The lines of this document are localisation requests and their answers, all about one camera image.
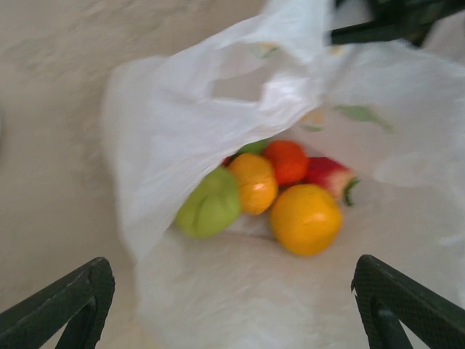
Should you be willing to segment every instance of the white plastic bag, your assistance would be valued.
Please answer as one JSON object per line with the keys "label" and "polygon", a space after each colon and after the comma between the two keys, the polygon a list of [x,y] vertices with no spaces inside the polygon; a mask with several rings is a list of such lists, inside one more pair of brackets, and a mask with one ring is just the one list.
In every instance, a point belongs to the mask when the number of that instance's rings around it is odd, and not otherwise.
{"label": "white plastic bag", "polygon": [[[137,262],[139,313],[163,348],[361,348],[349,285],[365,253],[465,303],[465,68],[399,42],[328,56],[327,17],[326,1],[272,1],[258,17],[168,59],[129,63],[110,81],[105,150]],[[322,101],[322,124],[299,121]],[[378,116],[337,105],[369,105]],[[169,228],[225,156],[278,133],[363,178],[330,249],[284,252],[265,216],[202,241]]]}

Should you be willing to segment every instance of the yellow fruit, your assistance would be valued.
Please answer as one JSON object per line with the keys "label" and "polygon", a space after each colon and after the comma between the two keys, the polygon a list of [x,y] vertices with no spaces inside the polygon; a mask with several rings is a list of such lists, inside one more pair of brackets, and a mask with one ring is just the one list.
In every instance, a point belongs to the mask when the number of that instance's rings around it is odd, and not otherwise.
{"label": "yellow fruit", "polygon": [[228,169],[239,183],[243,212],[261,214],[271,206],[278,194],[278,184],[267,159],[244,153],[234,159]]}
{"label": "yellow fruit", "polygon": [[328,248],[342,226],[342,213],[326,190],[313,184],[284,191],[271,209],[271,228],[288,251],[311,256]]}

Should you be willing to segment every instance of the white floor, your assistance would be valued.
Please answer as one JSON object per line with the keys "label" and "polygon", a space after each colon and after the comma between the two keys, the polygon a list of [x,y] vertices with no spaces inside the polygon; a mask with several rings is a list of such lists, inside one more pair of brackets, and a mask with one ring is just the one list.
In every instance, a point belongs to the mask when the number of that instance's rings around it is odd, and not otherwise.
{"label": "white floor", "polygon": [[98,144],[102,91],[118,64],[177,52],[260,4],[0,1],[0,311],[105,256],[116,294],[98,347],[155,347],[134,318],[132,265],[117,237]]}

